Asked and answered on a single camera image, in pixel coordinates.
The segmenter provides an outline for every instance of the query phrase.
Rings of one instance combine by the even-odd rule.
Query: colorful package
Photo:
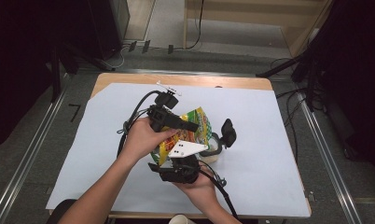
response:
[[[182,115],[181,119],[197,123],[199,124],[199,128],[195,133],[181,130],[178,134],[161,142],[159,148],[151,153],[153,160],[158,165],[162,165],[167,160],[168,153],[173,149],[178,140],[209,146],[208,141],[212,137],[211,123],[201,107]]]

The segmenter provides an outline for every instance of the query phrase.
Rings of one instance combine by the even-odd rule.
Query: wooden desk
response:
[[[270,82],[264,78],[188,74],[101,74],[47,209],[54,209],[65,199],[78,198],[104,173],[116,158],[120,138],[116,130],[130,116],[140,100],[138,98],[157,88],[153,84],[158,80],[183,92],[173,109],[175,114],[188,112],[187,108],[196,108],[192,106],[199,102],[209,116],[214,132],[220,132],[225,120],[223,113],[233,121],[237,141],[231,149],[222,152],[213,168],[228,180],[225,190],[241,218],[310,216],[311,209],[304,197],[299,171]],[[206,91],[215,91],[216,94],[205,94]],[[219,109],[215,98],[223,102],[221,107],[232,105]],[[246,108],[236,106],[239,102]],[[153,102],[143,104],[142,108],[149,104]],[[132,169],[110,216],[165,218],[185,213],[190,218],[203,218],[175,186],[162,182],[158,174],[150,172],[148,162],[153,162],[150,156],[141,159]],[[218,198],[228,209],[220,194]]]
[[[205,0],[202,19],[281,26],[289,51],[295,57],[304,50],[313,30],[322,26],[331,2],[331,0]],[[200,17],[200,9],[200,0],[185,0],[184,47],[186,47],[188,19]]]

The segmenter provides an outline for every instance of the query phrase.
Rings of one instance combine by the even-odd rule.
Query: hand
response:
[[[121,153],[128,155],[131,160],[139,161],[153,151],[160,142],[177,132],[175,129],[168,129],[165,132],[155,133],[150,127],[149,118],[138,119],[130,128]]]
[[[201,169],[208,175],[213,176],[207,167],[202,165]],[[214,184],[203,174],[199,174],[199,177],[193,184],[174,184],[181,189],[189,197],[190,201],[204,214],[206,213],[206,209],[220,206],[216,198]]]

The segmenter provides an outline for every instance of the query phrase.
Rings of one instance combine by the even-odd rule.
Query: white paper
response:
[[[258,217],[309,217],[299,171],[286,136],[273,91],[174,86],[182,96],[173,109],[177,115],[201,106],[212,130],[221,135],[231,119],[237,140],[223,150],[212,167],[228,184],[226,192],[239,215]],[[47,209],[65,199],[77,199],[115,160],[121,134],[144,95],[156,85],[114,83],[89,102],[76,139],[60,171]],[[154,104],[149,97],[141,108]],[[112,211],[199,214],[187,196],[150,171],[150,156],[132,169]],[[218,200],[229,210],[223,196]]]

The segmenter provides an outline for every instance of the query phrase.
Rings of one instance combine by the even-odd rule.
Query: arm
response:
[[[176,132],[169,129],[155,133],[150,128],[149,118],[138,119],[132,125],[118,158],[71,206],[59,223],[104,223],[132,167]]]
[[[201,169],[210,174],[207,168]],[[241,223],[227,212],[219,203],[215,194],[215,186],[205,175],[199,177],[193,184],[174,183],[190,199],[190,201],[215,224]]]

